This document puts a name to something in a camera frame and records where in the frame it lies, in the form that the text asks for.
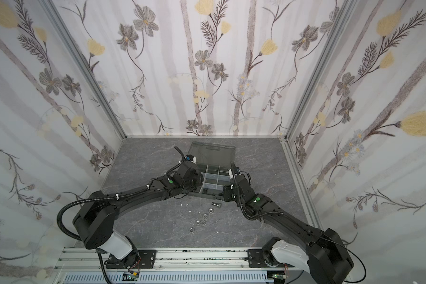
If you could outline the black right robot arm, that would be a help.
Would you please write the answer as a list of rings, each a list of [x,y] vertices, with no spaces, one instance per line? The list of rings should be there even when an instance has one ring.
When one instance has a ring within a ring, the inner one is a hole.
[[[281,209],[264,194],[255,193],[248,179],[234,163],[229,170],[232,197],[249,221],[262,221],[294,239],[298,244],[273,238],[264,247],[267,262],[292,265],[308,272],[318,284],[343,284],[355,264],[356,257],[337,232],[315,228]]]

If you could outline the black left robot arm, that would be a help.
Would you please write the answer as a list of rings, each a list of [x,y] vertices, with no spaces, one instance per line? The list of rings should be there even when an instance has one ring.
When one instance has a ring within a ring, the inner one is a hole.
[[[136,258],[138,250],[129,238],[114,231],[114,223],[132,210],[153,202],[165,201],[202,186],[202,173],[194,155],[184,155],[178,146],[179,163],[164,175],[138,188],[104,194],[97,191],[87,199],[62,207],[56,222],[67,236],[83,242],[88,250],[109,253],[117,260]]]

